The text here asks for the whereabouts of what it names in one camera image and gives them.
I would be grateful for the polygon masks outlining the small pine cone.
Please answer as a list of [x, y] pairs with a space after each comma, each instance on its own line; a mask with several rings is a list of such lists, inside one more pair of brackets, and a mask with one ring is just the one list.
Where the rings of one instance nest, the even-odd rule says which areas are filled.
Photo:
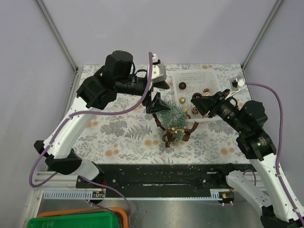
[[193, 108], [191, 109], [191, 112], [192, 112], [193, 114], [198, 114], [198, 113], [199, 113], [199, 111], [198, 111], [198, 109], [197, 109], [196, 107], [193, 107]]

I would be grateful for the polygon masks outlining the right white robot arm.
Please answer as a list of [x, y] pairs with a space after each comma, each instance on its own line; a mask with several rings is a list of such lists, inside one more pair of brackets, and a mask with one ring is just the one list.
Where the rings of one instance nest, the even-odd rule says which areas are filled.
[[191, 103], [201, 115], [209, 118], [217, 115], [239, 134], [237, 145], [259, 174], [266, 193], [231, 163], [218, 170], [217, 184], [239, 192], [259, 213], [263, 227], [302, 228], [304, 207], [293, 193], [278, 162], [279, 153], [263, 129], [267, 121], [263, 104], [250, 100], [239, 108], [236, 99], [229, 96], [229, 90], [192, 98]]

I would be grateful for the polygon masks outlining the brown shiny bauble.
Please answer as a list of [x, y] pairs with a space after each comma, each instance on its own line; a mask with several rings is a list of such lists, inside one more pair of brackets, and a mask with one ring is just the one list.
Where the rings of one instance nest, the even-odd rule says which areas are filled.
[[186, 87], [187, 87], [186, 83], [184, 83], [184, 82], [179, 83], [179, 89], [180, 90], [184, 90], [184, 89], [186, 89]]

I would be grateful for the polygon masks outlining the white plastic basket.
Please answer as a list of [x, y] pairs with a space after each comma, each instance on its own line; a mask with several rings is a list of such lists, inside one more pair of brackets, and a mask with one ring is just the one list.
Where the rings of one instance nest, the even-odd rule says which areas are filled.
[[[188, 114], [190, 119], [188, 122], [198, 122], [198, 123], [209, 123], [219, 120], [218, 116], [211, 119], [204, 118], [201, 114], [193, 114], [191, 109], [193, 105], [190, 100], [194, 93], [203, 94], [203, 90], [208, 88], [212, 94], [221, 91], [221, 86], [217, 75], [212, 70], [195, 69], [195, 70], [182, 70], [172, 73], [173, 90], [175, 96], [175, 102], [182, 108], [188, 109]], [[184, 90], [179, 89], [179, 83], [186, 83], [187, 87]], [[181, 104], [179, 99], [184, 97], [186, 102]]]

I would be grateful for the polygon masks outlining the small green christmas tree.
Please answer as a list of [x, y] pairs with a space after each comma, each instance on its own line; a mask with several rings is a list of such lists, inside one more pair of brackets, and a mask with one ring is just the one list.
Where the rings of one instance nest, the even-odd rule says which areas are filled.
[[168, 111], [160, 111], [157, 113], [157, 117], [160, 120], [162, 126], [166, 129], [177, 128], [184, 129], [187, 124], [187, 119], [183, 108], [172, 100], [164, 100], [170, 108]]

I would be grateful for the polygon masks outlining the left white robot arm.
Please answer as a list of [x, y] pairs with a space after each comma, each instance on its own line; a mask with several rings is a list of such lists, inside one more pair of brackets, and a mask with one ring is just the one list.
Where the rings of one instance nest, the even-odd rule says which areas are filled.
[[[102, 185], [103, 172], [92, 161], [79, 157], [74, 152], [73, 145], [97, 115], [122, 115], [139, 105], [146, 108], [147, 114], [170, 109], [161, 100], [160, 93], [152, 97], [155, 87], [169, 89], [165, 81], [166, 69], [156, 54], [149, 53], [149, 64], [145, 72], [145, 77], [138, 77], [133, 56], [129, 52], [117, 50], [106, 57], [105, 64], [100, 69], [83, 81], [59, 126], [47, 139], [37, 140], [34, 144], [52, 171], [63, 175], [74, 173], [85, 178], [93, 188]], [[118, 94], [140, 96], [140, 100], [127, 110], [104, 112]]]

